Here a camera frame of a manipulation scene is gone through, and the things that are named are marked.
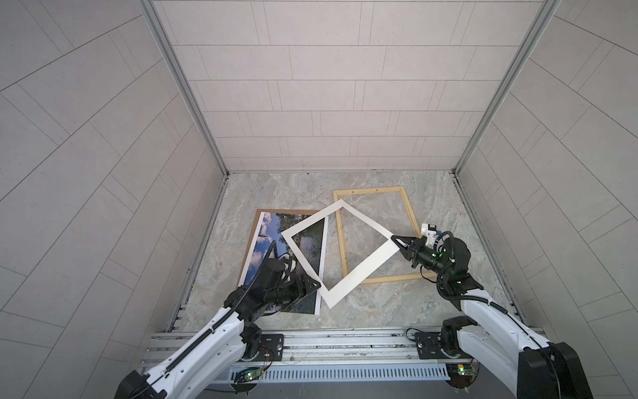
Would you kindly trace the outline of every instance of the landscape photo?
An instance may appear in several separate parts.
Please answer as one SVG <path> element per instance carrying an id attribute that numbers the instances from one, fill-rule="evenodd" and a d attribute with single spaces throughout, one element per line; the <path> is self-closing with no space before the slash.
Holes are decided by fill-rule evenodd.
<path id="1" fill-rule="evenodd" d="M 238 285 L 250 284 L 259 266 L 262 264 L 263 256 L 273 240 L 276 242 L 278 255 L 282 255 L 286 252 L 292 253 L 286 241 L 281 236 L 281 232 L 301 222 L 310 216 L 311 213 L 314 213 L 314 211 L 284 210 L 281 212 L 275 210 L 257 212 L 259 214 L 256 217 L 257 223 L 249 241 L 248 252 Z M 327 228 L 328 218 L 326 217 L 292 238 L 320 278 L 323 277 Z M 320 296 L 315 292 L 297 305 L 286 309 L 284 312 L 318 315 L 319 307 Z"/>

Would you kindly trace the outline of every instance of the gray marble surface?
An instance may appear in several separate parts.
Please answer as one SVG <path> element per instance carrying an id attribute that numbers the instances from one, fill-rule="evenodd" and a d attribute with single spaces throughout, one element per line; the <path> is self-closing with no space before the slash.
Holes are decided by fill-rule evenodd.
<path id="1" fill-rule="evenodd" d="M 236 288 L 255 210 L 322 209 L 333 202 L 333 190 L 384 186 L 405 187 L 419 225 L 435 223 L 439 229 L 451 230 L 464 240 L 472 254 L 472 276 L 497 302 L 507 304 L 503 288 L 448 172 L 232 174 L 186 306 L 182 330 L 198 331 Z M 400 194 L 343 198 L 393 233 L 414 235 Z M 343 211 L 343 223 L 352 269 L 385 239 L 347 211 Z M 414 270 L 410 264 L 397 253 L 372 276 L 411 273 Z M 333 216 L 329 219 L 323 282 L 330 288 L 342 277 Z M 438 295 L 434 284 L 420 279 L 359 285 L 331 309 L 322 302 L 318 316 L 279 312 L 262 317 L 256 323 L 262 329 L 440 326 L 443 320 L 459 314 Z"/>

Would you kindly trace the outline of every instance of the wooden frame border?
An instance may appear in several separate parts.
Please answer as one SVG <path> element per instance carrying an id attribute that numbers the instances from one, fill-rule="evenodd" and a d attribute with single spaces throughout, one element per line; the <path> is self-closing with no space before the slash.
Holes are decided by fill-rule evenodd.
<path id="1" fill-rule="evenodd" d="M 414 216 L 414 211 L 412 210 L 412 205 L 410 205 L 410 200 L 408 199 L 408 194 L 405 192 L 405 188 L 403 186 L 393 186 L 393 187 L 375 187 L 375 188 L 352 188 L 348 190 L 334 190 L 332 192 L 332 196 L 334 197 L 334 201 L 337 202 L 342 195 L 363 195 L 363 194 L 381 194 L 381 193 L 400 193 L 401 198 L 403 198 L 403 204 L 405 205 L 405 209 L 408 213 L 408 218 L 410 219 L 410 223 L 412 224 L 412 228 L 414 229 L 414 233 L 417 237 L 421 237 L 421 229 L 419 228 L 419 223 L 417 222 L 417 218 Z M 346 258 L 346 242 L 343 237 L 343 221 L 341 220 L 341 210 L 335 212 L 337 217 L 337 235 L 339 236 L 339 252 L 341 253 L 341 268 L 343 270 L 343 276 L 347 276 L 350 272 L 348 270 L 348 259 Z M 436 273 L 433 271 L 428 271 L 423 274 L 428 278 L 436 278 Z M 412 274 L 412 275 L 398 275 L 398 276 L 387 276 L 387 277 L 373 277 L 366 278 L 363 280 L 361 284 L 374 284 L 374 283 L 389 283 L 389 282 L 402 282 L 405 280 L 418 280 L 422 278 L 420 273 Z"/>

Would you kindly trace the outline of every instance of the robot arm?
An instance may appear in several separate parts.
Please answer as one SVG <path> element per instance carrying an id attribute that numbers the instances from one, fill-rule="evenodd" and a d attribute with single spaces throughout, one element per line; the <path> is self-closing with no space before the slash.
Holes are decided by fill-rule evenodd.
<path id="1" fill-rule="evenodd" d="M 225 368 L 241 358 L 253 358 L 262 334 L 253 322 L 266 311 L 272 314 L 296 305 L 319 289 L 319 282 L 294 266 L 292 257 L 279 259 L 273 241 L 251 283 L 231 292 L 212 320 L 170 358 L 145 375 L 137 371 L 127 375 L 115 399 L 193 399 Z M 235 378 L 236 389 L 262 372 L 246 369 Z M 243 386 L 246 391 L 253 387 Z"/>
<path id="2" fill-rule="evenodd" d="M 466 316 L 445 320 L 441 346 L 486 366 L 517 398 L 593 398 L 580 359 L 565 343 L 552 343 L 509 314 L 468 273 L 470 251 L 451 232 L 435 248 L 426 237 L 392 240 L 412 267 L 437 274 L 436 289 Z"/>

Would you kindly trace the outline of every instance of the tiled wall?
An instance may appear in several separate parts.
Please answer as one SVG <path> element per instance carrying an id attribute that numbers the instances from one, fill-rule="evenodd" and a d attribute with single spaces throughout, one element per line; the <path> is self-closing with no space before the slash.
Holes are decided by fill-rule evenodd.
<path id="1" fill-rule="evenodd" d="M 539 4 L 155 1 L 230 170 L 450 169 Z"/>
<path id="2" fill-rule="evenodd" d="M 636 20 L 563 0 L 461 172 L 525 316 L 600 398 L 638 397 Z"/>
<path id="3" fill-rule="evenodd" d="M 221 172 L 135 0 L 7 0 L 0 31 L 0 396 L 112 398 Z"/>

